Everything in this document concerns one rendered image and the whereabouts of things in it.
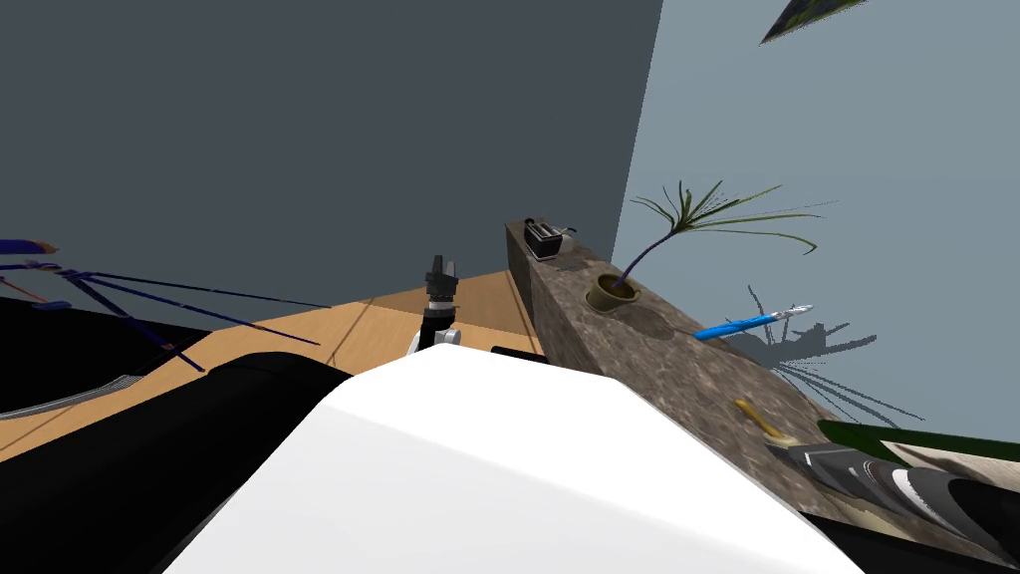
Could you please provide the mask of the potted palm plant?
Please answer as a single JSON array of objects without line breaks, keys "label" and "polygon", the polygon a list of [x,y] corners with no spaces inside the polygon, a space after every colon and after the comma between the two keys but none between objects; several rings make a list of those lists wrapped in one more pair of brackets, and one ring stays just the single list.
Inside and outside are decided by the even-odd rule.
[{"label": "potted palm plant", "polygon": [[777,190],[778,187],[776,185],[752,195],[729,198],[720,192],[722,182],[722,180],[718,180],[704,195],[698,198],[693,195],[691,190],[681,180],[676,184],[675,191],[670,191],[666,188],[662,190],[665,203],[660,203],[643,196],[633,198],[631,200],[632,203],[641,205],[664,217],[667,221],[667,232],[642,250],[624,270],[597,275],[585,295],[585,301],[590,309],[600,314],[613,314],[622,309],[622,307],[636,303],[642,296],[642,291],[632,280],[635,268],[659,246],[679,234],[714,232],[771,236],[798,242],[807,247],[808,253],[812,253],[818,249],[816,242],[802,236],[743,228],[745,224],[751,223],[789,219],[817,219],[819,217],[818,214],[809,213],[805,206],[735,217],[727,214],[743,204]]}]

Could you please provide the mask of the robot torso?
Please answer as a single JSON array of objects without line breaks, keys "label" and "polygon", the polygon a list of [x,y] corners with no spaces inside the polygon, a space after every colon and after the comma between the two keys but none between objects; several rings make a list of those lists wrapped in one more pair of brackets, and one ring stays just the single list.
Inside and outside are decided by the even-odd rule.
[{"label": "robot torso", "polygon": [[863,574],[611,378],[438,345],[300,422],[165,574]]}]

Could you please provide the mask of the black toaster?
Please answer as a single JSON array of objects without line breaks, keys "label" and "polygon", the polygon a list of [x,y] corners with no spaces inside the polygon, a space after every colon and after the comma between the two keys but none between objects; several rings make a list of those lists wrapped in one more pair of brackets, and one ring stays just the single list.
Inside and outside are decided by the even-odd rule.
[{"label": "black toaster", "polygon": [[575,245],[577,230],[558,227],[536,218],[524,220],[524,240],[538,261],[548,261],[569,252]]}]

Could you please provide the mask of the picture on wall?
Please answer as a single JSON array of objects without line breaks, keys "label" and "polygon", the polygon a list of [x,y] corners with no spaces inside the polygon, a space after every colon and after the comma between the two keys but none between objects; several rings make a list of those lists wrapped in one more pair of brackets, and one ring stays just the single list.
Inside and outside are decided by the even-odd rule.
[{"label": "picture on wall", "polygon": [[760,44],[764,45],[817,20],[823,20],[869,0],[790,0]]}]

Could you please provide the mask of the blue thin-rod rack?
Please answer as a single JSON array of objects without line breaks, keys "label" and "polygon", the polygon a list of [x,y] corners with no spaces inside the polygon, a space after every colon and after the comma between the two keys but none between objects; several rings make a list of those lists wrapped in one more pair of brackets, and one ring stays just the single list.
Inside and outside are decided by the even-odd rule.
[{"label": "blue thin-rod rack", "polygon": [[[49,254],[55,254],[58,251],[59,249],[57,247],[42,241],[26,240],[26,239],[0,239],[0,255],[49,255]],[[170,344],[168,341],[163,340],[161,336],[157,335],[154,331],[148,328],[140,319],[130,314],[128,310],[124,309],[124,307],[115,303],[108,296],[103,295],[100,291],[95,289],[94,285],[106,286],[108,289],[113,289],[116,291],[128,293],[147,300],[163,303],[171,307],[180,307],[180,309],[189,312],[227,321],[231,324],[248,327],[257,331],[279,335],[287,340],[299,341],[314,346],[320,346],[320,343],[284,333],[260,324],[254,324],[248,321],[243,321],[237,318],[233,318],[223,315],[221,313],[204,309],[204,307],[197,307],[194,305],[185,304],[183,302],[157,296],[149,292],[124,286],[120,283],[111,282],[111,280],[128,281],[146,285],[170,286],[170,288],[177,288],[190,291],[215,293],[225,296],[241,297],[241,298],[261,300],[261,301],[275,301],[294,305],[301,305],[305,307],[315,307],[315,309],[329,309],[329,306],[325,305],[299,302],[299,301],[287,300],[274,297],[252,295],[252,294],[225,291],[225,290],[206,288],[206,286],[192,286],[180,283],[142,279],[138,277],[130,277],[130,276],[104,273],[104,272],[80,271],[73,268],[63,267],[63,265],[59,265],[56,263],[43,262],[37,260],[24,260],[22,263],[15,263],[15,264],[0,264],[0,271],[12,271],[12,270],[26,270],[26,271],[33,270],[39,272],[46,272],[65,280],[66,282],[68,282],[72,286],[75,286],[79,291],[83,292],[85,295],[90,297],[92,300],[94,300],[101,306],[105,307],[106,310],[112,312],[116,317],[128,322],[129,325],[131,325],[134,329],[138,330],[139,332],[143,333],[147,338],[154,341],[157,345],[162,347],[163,350],[171,351],[181,361],[183,361],[189,367],[192,367],[198,373],[205,373],[206,370],[202,368],[198,363],[194,362],[192,359],[186,357],[186,355],[178,350],[177,346]],[[63,300],[50,301],[44,299],[40,296],[35,295],[34,293],[27,291],[22,286],[15,286],[14,284],[8,282],[6,279],[0,278],[0,284],[10,286],[15,291],[18,291],[19,293],[29,296],[31,299],[34,300],[34,303],[32,304],[33,307],[35,307],[35,309],[37,310],[61,310],[61,309],[71,309],[72,307],[72,303],[69,301],[63,301]]]}]

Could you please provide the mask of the black furniture with grey trim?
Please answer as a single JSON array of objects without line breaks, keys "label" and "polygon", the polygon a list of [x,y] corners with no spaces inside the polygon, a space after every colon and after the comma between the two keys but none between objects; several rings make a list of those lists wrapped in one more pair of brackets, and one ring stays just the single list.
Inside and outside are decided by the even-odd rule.
[{"label": "black furniture with grey trim", "polygon": [[0,297],[0,421],[59,408],[175,357],[115,316]]}]

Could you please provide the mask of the blue pen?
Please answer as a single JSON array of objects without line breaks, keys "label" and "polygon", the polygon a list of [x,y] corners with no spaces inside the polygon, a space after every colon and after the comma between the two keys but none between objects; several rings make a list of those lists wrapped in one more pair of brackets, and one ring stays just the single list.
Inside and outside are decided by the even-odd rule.
[{"label": "blue pen", "polygon": [[694,340],[707,341],[716,340],[723,336],[737,334],[750,329],[766,326],[775,322],[789,320],[801,314],[805,314],[814,309],[814,305],[800,305],[790,307],[782,311],[760,315],[751,319],[733,321],[717,325],[715,327],[700,330],[692,334]]}]

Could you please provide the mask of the gold-handled utensil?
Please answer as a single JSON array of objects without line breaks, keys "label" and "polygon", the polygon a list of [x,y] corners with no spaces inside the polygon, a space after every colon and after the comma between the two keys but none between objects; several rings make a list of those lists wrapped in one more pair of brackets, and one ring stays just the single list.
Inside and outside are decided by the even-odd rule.
[{"label": "gold-handled utensil", "polygon": [[759,426],[763,438],[767,443],[789,448],[790,446],[801,443],[795,437],[781,432],[771,424],[765,421],[765,419],[758,413],[753,405],[743,400],[734,400],[734,405],[740,409],[740,411],[745,415],[750,421],[755,425]]}]

